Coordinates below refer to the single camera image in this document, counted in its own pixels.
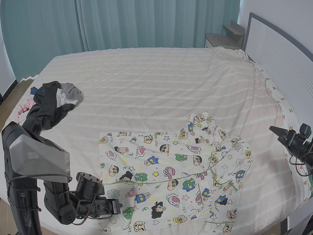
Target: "floor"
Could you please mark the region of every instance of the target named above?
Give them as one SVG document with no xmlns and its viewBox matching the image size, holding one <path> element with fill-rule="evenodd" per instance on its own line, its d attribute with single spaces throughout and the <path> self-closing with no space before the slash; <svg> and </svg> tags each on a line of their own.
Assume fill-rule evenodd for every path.
<svg viewBox="0 0 313 235">
<path fill-rule="evenodd" d="M 5 121 L 15 108 L 18 101 L 21 99 L 22 95 L 31 85 L 33 80 L 28 79 L 25 81 L 19 82 L 13 91 L 10 93 L 8 98 L 0 105 L 0 132 L 5 124 Z M 17 232 L 17 228 L 13 219 L 13 215 L 8 204 L 0 200 L 0 235 L 14 235 Z M 42 232 L 45 235 L 57 235 L 45 228 L 42 227 Z M 279 235 L 280 234 L 280 225 L 275 225 L 263 235 Z"/>
</svg>

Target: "curtain fold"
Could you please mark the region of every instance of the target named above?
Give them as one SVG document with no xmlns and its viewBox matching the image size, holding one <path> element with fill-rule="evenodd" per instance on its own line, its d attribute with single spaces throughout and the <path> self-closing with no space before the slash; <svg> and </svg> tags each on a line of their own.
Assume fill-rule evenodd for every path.
<svg viewBox="0 0 313 235">
<path fill-rule="evenodd" d="M 240 0 L 1 0 L 3 39 L 18 80 L 58 55 L 130 47 L 204 47 L 226 34 Z"/>
</svg>

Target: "bed sheet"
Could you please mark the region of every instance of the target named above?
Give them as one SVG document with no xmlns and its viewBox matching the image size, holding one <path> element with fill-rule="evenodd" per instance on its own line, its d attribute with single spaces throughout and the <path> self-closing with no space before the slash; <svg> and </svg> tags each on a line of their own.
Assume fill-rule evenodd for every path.
<svg viewBox="0 0 313 235">
<path fill-rule="evenodd" d="M 270 95 L 264 76 L 240 52 L 217 48 L 110 49 L 55 57 L 33 84 L 72 82 L 84 95 L 55 127 L 42 131 L 70 153 L 71 172 L 100 177 L 98 136 L 118 130 L 155 132 L 180 130 L 186 116 L 208 111 L 230 135 L 245 137 L 253 149 L 253 167 L 243 181 L 233 234 L 261 233 L 286 218 L 303 201 L 282 145 L 269 131 L 283 127 L 280 105 Z M 26 100 L 29 90 L 19 103 Z M 13 119 L 13 114 L 6 124 Z M 4 171 L 3 160 L 0 169 Z M 0 184 L 5 179 L 0 177 Z M 70 183 L 75 189 L 76 182 Z M 0 196 L 6 198 L 6 188 Z M 59 224 L 38 193 L 41 225 L 63 234 L 98 234 L 101 226 Z M 203 234 L 206 217 L 153 234 Z"/>
</svg>

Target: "white shirt with cartoon print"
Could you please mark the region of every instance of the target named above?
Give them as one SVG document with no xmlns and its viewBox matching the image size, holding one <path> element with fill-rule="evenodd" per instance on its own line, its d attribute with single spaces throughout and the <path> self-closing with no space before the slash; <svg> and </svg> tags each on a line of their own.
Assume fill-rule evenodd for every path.
<svg viewBox="0 0 313 235">
<path fill-rule="evenodd" d="M 178 132 L 100 133 L 99 150 L 106 197 L 123 204 L 100 231 L 162 229 L 202 215 L 206 232 L 231 231 L 252 153 L 208 112 L 191 114 Z"/>
</svg>

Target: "headboard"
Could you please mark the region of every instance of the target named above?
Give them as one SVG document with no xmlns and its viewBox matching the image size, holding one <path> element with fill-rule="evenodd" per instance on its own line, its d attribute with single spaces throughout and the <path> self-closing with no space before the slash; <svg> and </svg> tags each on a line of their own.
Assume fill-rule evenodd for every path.
<svg viewBox="0 0 313 235">
<path fill-rule="evenodd" d="M 313 128 L 313 54 L 269 21 L 250 13 L 243 50 L 286 97 L 299 124 Z"/>
</svg>

